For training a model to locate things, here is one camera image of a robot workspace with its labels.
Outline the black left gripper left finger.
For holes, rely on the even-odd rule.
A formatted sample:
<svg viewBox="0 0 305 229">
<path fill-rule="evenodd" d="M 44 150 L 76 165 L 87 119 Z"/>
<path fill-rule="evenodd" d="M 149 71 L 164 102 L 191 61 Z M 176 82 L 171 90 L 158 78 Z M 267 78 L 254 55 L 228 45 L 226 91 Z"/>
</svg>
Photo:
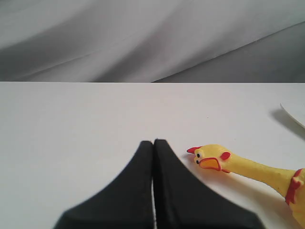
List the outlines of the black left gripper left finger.
<svg viewBox="0 0 305 229">
<path fill-rule="evenodd" d="M 152 229 L 153 144 L 142 141 L 124 170 L 103 190 L 65 211 L 57 229 Z"/>
</svg>

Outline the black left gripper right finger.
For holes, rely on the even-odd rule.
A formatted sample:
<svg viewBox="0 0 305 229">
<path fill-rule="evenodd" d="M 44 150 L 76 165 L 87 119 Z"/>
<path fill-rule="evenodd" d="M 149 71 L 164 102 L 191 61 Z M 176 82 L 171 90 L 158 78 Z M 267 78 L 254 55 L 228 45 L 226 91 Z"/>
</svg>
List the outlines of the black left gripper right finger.
<svg viewBox="0 0 305 229">
<path fill-rule="evenodd" d="M 159 229 L 252 228 L 252 214 L 201 183 L 166 140 L 154 142 L 153 189 Z"/>
</svg>

